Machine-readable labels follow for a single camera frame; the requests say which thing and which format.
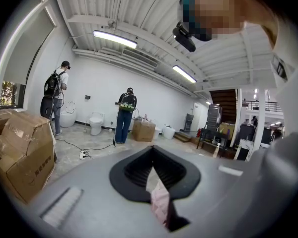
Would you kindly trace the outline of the long ceiling light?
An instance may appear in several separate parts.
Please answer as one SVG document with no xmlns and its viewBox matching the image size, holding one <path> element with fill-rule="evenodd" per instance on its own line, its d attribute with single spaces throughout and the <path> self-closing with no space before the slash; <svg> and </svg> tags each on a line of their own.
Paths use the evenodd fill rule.
<svg viewBox="0 0 298 238">
<path fill-rule="evenodd" d="M 181 67 L 174 65 L 172 69 L 176 72 L 178 72 L 180 75 L 182 75 L 184 78 L 186 78 L 191 83 L 196 83 L 196 80 L 191 77 L 188 73 L 186 73 Z"/>
<path fill-rule="evenodd" d="M 131 41 L 129 39 L 120 37 L 120 36 L 115 35 L 115 34 L 107 33 L 107 32 L 104 32 L 104 31 L 94 30 L 93 35 L 94 35 L 94 37 L 109 40 L 109 41 L 113 41 L 113 42 L 119 43 L 121 45 L 127 46 L 127 47 L 132 48 L 132 49 L 135 49 L 137 47 L 137 42 Z"/>
</svg>

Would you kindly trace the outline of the gray metal cart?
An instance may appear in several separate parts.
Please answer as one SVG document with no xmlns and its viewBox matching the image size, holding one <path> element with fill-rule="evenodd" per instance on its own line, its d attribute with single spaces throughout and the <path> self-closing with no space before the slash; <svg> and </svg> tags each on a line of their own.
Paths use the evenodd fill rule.
<svg viewBox="0 0 298 238">
<path fill-rule="evenodd" d="M 184 125 L 184 129 L 183 129 L 185 132 L 191 131 L 191 125 L 192 125 L 193 118 L 194 118 L 193 115 L 190 115 L 190 114 L 186 115 L 185 125 Z"/>
</svg>

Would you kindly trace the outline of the white sweatshirt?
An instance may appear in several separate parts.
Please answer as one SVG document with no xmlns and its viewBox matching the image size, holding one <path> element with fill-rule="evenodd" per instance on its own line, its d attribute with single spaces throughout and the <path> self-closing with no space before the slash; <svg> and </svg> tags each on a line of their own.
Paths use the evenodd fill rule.
<svg viewBox="0 0 298 238">
<path fill-rule="evenodd" d="M 290 20 L 278 19 L 278 33 L 273 47 L 285 63 L 288 80 L 273 73 L 277 86 L 276 101 L 284 114 L 285 136 L 298 133 L 298 27 Z"/>
</svg>

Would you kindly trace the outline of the marble cabinet with black panel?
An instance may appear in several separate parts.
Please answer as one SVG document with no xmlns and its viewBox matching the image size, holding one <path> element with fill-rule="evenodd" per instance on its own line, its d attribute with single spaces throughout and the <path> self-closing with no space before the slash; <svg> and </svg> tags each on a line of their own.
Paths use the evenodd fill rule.
<svg viewBox="0 0 298 238">
<path fill-rule="evenodd" d="M 253 151 L 254 142 L 240 139 L 237 152 L 235 154 L 234 160 L 246 161 L 248 162 L 251 158 Z"/>
</svg>

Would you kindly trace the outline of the white ceiling air vent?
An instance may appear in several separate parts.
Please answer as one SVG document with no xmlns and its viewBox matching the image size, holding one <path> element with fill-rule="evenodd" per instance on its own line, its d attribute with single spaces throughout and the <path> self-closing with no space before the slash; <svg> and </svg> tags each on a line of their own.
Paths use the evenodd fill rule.
<svg viewBox="0 0 298 238">
<path fill-rule="evenodd" d="M 137 50 L 132 50 L 129 48 L 124 48 L 122 50 L 122 56 L 129 58 L 131 60 L 137 61 L 137 62 L 141 62 L 147 66 L 152 67 L 153 69 L 156 69 L 159 65 L 159 62 L 156 59 L 154 59 L 142 52 L 139 52 Z"/>
</svg>

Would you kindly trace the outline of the green and black backpack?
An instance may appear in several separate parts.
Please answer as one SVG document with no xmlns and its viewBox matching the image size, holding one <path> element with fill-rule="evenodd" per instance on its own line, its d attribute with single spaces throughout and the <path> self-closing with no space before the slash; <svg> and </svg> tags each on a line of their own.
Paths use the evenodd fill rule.
<svg viewBox="0 0 298 238">
<path fill-rule="evenodd" d="M 118 103 L 121 110 L 133 112 L 136 109 L 137 98 L 134 94 L 124 93 Z"/>
</svg>

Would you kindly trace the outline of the tall black cabinet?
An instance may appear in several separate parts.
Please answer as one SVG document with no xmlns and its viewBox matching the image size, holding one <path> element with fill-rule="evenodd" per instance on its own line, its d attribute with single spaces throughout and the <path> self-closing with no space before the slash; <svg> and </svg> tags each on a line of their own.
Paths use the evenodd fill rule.
<svg viewBox="0 0 298 238">
<path fill-rule="evenodd" d="M 217 131 L 222 119 L 222 107 L 219 104 L 209 105 L 206 129 Z"/>
</svg>

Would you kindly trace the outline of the white door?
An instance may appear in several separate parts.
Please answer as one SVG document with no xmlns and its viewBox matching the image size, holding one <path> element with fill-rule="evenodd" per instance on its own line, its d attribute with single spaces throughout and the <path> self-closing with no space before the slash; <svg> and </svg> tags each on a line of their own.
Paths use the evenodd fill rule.
<svg viewBox="0 0 298 238">
<path fill-rule="evenodd" d="M 201 105 L 200 103 L 194 103 L 193 112 L 192 112 L 193 120 L 192 120 L 192 124 L 191 124 L 192 131 L 198 130 L 200 117 L 201 117 L 201 114 L 203 113 L 203 110 L 204 110 L 203 105 Z"/>
</svg>

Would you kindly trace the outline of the dark oval toilet lid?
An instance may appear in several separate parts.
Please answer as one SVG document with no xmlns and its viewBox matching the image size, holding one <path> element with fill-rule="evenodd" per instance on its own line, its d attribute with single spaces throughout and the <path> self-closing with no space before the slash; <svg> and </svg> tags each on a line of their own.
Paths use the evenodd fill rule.
<svg viewBox="0 0 298 238">
<path fill-rule="evenodd" d="M 44 96 L 40 105 L 40 115 L 44 118 L 51 119 L 53 113 L 53 97 Z"/>
</svg>

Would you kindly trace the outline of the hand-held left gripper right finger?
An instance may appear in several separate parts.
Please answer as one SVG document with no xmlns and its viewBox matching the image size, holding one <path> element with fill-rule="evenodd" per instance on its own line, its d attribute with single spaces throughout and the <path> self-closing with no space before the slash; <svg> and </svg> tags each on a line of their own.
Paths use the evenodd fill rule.
<svg viewBox="0 0 298 238">
<path fill-rule="evenodd" d="M 167 225 L 171 232 L 250 232 L 251 209 L 260 171 L 260 156 L 249 162 L 170 153 L 153 147 L 154 167 L 167 174 L 171 201 Z"/>
</svg>

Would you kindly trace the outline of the white pillar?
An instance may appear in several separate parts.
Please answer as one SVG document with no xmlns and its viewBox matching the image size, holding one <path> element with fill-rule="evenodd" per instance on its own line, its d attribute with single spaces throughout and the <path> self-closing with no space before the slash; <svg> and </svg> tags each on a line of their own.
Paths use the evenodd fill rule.
<svg viewBox="0 0 298 238">
<path fill-rule="evenodd" d="M 265 123 L 265 90 L 259 89 L 258 96 L 259 96 L 259 115 L 258 115 L 258 124 L 256 128 L 255 139 L 254 139 L 253 152 L 257 151 L 260 147 L 260 143 L 263 136 L 264 123 Z"/>
<path fill-rule="evenodd" d="M 234 149 L 235 140 L 238 134 L 238 129 L 240 127 L 240 117 L 241 117 L 241 108 L 242 108 L 242 89 L 237 89 L 237 107 L 236 107 L 236 120 L 235 120 L 235 126 L 234 126 L 234 132 L 231 139 L 231 148 Z"/>
</svg>

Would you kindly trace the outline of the white plastic bucket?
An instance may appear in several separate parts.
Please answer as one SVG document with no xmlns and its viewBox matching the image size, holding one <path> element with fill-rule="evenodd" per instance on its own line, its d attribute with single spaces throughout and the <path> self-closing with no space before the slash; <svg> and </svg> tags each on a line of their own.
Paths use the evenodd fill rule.
<svg viewBox="0 0 298 238">
<path fill-rule="evenodd" d="M 164 126 L 162 129 L 162 134 L 166 139 L 172 139 L 175 134 L 175 129 L 170 126 Z"/>
</svg>

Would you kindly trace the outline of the dark wooden staircase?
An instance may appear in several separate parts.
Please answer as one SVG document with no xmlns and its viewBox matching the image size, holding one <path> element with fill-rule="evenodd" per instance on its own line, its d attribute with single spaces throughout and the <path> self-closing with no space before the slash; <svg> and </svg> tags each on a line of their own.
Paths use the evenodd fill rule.
<svg viewBox="0 0 298 238">
<path fill-rule="evenodd" d="M 237 98 L 236 90 L 216 90 L 210 91 L 213 104 L 217 104 L 222 108 L 222 122 L 235 124 Z"/>
</svg>

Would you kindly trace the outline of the white egg-shaped toilet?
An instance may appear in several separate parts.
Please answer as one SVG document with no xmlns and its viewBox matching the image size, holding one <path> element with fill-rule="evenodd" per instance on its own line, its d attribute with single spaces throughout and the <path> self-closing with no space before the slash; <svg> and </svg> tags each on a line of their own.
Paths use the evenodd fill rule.
<svg viewBox="0 0 298 238">
<path fill-rule="evenodd" d="M 71 127 L 76 120 L 76 106 L 74 101 L 69 101 L 65 109 L 60 114 L 60 126 L 63 128 Z"/>
</svg>

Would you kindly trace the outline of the gray roller blind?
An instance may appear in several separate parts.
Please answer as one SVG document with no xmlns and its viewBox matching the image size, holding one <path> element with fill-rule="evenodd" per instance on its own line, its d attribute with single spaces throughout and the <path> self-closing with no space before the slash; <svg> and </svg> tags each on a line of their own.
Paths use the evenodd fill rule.
<svg viewBox="0 0 298 238">
<path fill-rule="evenodd" d="M 8 61 L 4 81 L 26 84 L 26 78 L 34 56 L 54 25 L 47 12 L 42 10 L 27 24 Z"/>
</svg>

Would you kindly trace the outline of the low wooden step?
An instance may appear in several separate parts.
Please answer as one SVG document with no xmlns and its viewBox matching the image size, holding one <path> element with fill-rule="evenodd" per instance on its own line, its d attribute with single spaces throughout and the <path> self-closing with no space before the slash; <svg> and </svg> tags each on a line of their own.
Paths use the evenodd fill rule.
<svg viewBox="0 0 298 238">
<path fill-rule="evenodd" d="M 187 135 L 183 132 L 175 132 L 173 137 L 175 139 L 178 139 L 181 142 L 190 142 L 191 141 L 191 136 Z"/>
</svg>

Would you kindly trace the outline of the small cardboard box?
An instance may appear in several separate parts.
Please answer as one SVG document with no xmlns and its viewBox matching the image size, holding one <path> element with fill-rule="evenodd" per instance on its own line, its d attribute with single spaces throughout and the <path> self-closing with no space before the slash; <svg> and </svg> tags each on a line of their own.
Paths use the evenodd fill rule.
<svg viewBox="0 0 298 238">
<path fill-rule="evenodd" d="M 155 132 L 155 124 L 152 122 L 144 122 L 134 120 L 132 135 L 136 141 L 151 142 Z"/>
</svg>

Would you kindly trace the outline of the window with trees outside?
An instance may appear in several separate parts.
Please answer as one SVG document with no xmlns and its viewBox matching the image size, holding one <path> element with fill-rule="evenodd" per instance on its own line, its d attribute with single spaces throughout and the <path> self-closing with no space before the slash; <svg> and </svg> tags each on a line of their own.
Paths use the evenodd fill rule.
<svg viewBox="0 0 298 238">
<path fill-rule="evenodd" d="M 23 108 L 25 85 L 3 81 L 1 86 L 0 109 Z"/>
</svg>

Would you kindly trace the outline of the yellow box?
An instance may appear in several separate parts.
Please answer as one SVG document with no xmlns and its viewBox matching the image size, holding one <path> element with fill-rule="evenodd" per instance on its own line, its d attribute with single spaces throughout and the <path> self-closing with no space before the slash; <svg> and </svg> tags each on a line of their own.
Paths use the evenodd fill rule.
<svg viewBox="0 0 298 238">
<path fill-rule="evenodd" d="M 222 134 L 227 135 L 228 140 L 232 139 L 234 133 L 235 124 L 230 124 L 226 122 L 222 122 L 219 125 L 219 132 Z"/>
</svg>

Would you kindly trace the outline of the large taped cardboard box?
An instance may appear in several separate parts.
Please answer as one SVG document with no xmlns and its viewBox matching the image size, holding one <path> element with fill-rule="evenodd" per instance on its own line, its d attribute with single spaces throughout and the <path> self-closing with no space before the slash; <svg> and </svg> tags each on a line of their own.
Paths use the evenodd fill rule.
<svg viewBox="0 0 298 238">
<path fill-rule="evenodd" d="M 29 203 L 55 167 L 55 138 L 49 119 L 13 112 L 0 134 L 0 183 Z"/>
</svg>

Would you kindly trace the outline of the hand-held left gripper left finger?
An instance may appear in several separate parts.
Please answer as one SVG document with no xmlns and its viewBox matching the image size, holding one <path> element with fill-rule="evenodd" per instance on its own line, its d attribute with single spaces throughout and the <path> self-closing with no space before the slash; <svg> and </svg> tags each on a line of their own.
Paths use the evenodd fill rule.
<svg viewBox="0 0 298 238">
<path fill-rule="evenodd" d="M 28 205 L 27 222 L 45 238 L 163 238 L 164 227 L 154 216 L 151 205 L 126 200 L 111 185 L 109 172 L 118 161 L 138 149 L 95 158 L 80 164 L 46 186 Z M 66 206 L 55 206 L 58 220 L 46 222 L 41 214 L 62 193 L 62 201 L 76 200 Z"/>
</svg>

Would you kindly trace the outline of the black table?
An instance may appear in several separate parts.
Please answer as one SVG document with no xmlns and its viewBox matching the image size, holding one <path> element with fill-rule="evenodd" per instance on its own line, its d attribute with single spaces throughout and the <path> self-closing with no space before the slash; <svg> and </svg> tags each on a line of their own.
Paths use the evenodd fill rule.
<svg viewBox="0 0 298 238">
<path fill-rule="evenodd" d="M 233 159 L 236 151 L 230 147 L 230 144 L 231 140 L 227 134 L 202 128 L 197 149 L 201 148 L 219 158 Z"/>
</svg>

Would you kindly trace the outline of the pink cloth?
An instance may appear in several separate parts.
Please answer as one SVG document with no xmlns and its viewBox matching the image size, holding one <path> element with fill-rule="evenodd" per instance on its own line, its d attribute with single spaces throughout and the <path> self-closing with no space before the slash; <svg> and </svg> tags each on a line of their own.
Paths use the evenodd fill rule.
<svg viewBox="0 0 298 238">
<path fill-rule="evenodd" d="M 159 223 L 167 227 L 168 206 L 169 206 L 169 192 L 163 185 L 161 180 L 158 180 L 157 185 L 150 193 L 151 196 L 151 209 L 154 216 L 158 219 Z"/>
</svg>

